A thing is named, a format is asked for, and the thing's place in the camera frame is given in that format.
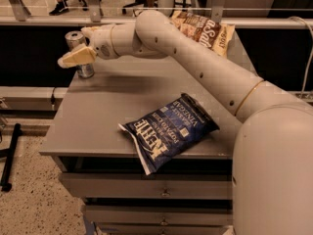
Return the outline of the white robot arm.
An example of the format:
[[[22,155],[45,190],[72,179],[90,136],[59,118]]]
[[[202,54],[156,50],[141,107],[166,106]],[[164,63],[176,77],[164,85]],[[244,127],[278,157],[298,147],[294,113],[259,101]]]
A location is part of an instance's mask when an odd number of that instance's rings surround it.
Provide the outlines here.
[[[167,55],[242,122],[233,152],[236,235],[313,235],[313,107],[184,35],[163,13],[85,27],[63,68]]]

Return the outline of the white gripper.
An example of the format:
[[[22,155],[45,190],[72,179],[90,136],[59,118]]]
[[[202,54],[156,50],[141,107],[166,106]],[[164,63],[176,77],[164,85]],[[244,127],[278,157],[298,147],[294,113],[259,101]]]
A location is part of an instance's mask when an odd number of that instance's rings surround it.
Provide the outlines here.
[[[99,58],[104,60],[114,59],[115,52],[112,47],[112,29],[112,24],[83,27],[81,32],[86,38],[90,39],[90,44],[95,50],[85,44],[79,44],[60,57],[58,65],[63,69],[68,69],[75,66],[92,64],[95,62],[97,54]]]

